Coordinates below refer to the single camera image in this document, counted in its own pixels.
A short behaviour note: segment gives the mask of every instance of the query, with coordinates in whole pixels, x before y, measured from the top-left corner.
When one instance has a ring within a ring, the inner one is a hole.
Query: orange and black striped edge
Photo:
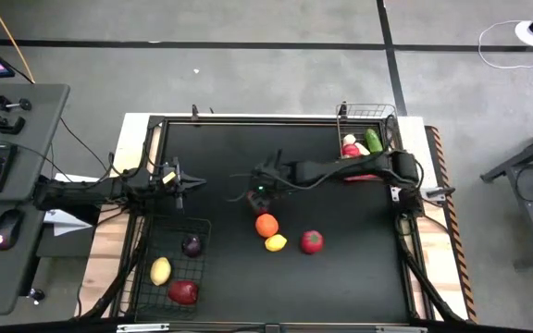
[[[432,127],[425,126],[427,133],[429,148],[431,151],[431,157],[433,165],[435,167],[435,173],[437,175],[437,181],[440,186],[449,187],[450,179],[448,177],[448,170],[445,166],[445,157],[443,155],[443,146],[441,145],[440,132]],[[464,296],[466,311],[468,312],[468,318],[477,323],[477,313],[474,306],[474,297],[472,295],[472,288],[470,286],[470,279],[468,277],[468,271],[466,269],[466,260],[464,256],[464,247],[462,245],[462,239],[460,238],[460,228],[458,226],[458,217],[455,214],[455,207],[453,206],[453,199],[451,195],[446,197],[446,206],[443,208],[445,212],[445,219],[448,222],[448,230],[451,233],[453,255],[455,257],[456,265],[458,268],[458,275],[460,276],[460,284],[462,286],[462,293]]]

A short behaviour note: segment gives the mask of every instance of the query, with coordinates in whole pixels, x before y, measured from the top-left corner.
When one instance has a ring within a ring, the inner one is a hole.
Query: wire basket
[[[205,219],[184,216],[151,216],[146,251],[140,263],[129,276],[123,290],[120,312],[135,315],[136,321],[154,319],[187,320],[194,318],[196,304],[180,305],[167,296],[171,283],[189,280],[199,287],[199,298],[203,296],[202,280],[209,245],[211,222]],[[182,253],[182,240],[190,234],[197,235],[203,245],[201,255],[190,258]],[[166,257],[171,265],[167,283],[156,286],[150,278],[155,259]]]
[[[393,146],[397,139],[396,108],[385,104],[337,105],[337,130],[339,133],[339,154],[342,156],[342,138],[352,134],[357,142],[366,144],[366,130],[372,129],[379,136],[382,146]]]

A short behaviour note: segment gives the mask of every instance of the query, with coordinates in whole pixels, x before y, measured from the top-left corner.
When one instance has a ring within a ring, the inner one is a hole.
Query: orange
[[[279,230],[279,223],[277,219],[271,214],[262,214],[256,219],[256,231],[262,237],[269,238],[277,233]]]

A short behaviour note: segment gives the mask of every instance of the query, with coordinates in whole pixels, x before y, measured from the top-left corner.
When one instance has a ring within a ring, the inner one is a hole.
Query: red tomato
[[[324,247],[324,237],[319,232],[312,230],[306,231],[302,236],[302,251],[306,254],[320,252]]]

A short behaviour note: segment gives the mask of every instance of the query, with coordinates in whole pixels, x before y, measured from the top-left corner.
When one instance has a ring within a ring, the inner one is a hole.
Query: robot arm
[[[374,175],[391,186],[407,190],[401,192],[417,192],[419,177],[415,157],[406,152],[375,153],[328,163],[299,161],[283,165],[280,157],[281,151],[278,151],[276,157],[269,157],[252,171],[246,197],[258,215],[268,212],[272,200],[294,191],[311,190],[327,179]]]
[[[121,200],[129,208],[142,211],[150,199],[173,196],[177,208],[182,209],[182,197],[186,192],[205,184],[204,179],[181,172],[178,158],[174,158],[172,165],[162,166],[158,174],[152,174],[144,167],[137,167],[124,171],[117,177],[96,182],[40,179],[34,190],[33,204],[39,210],[50,210]]]

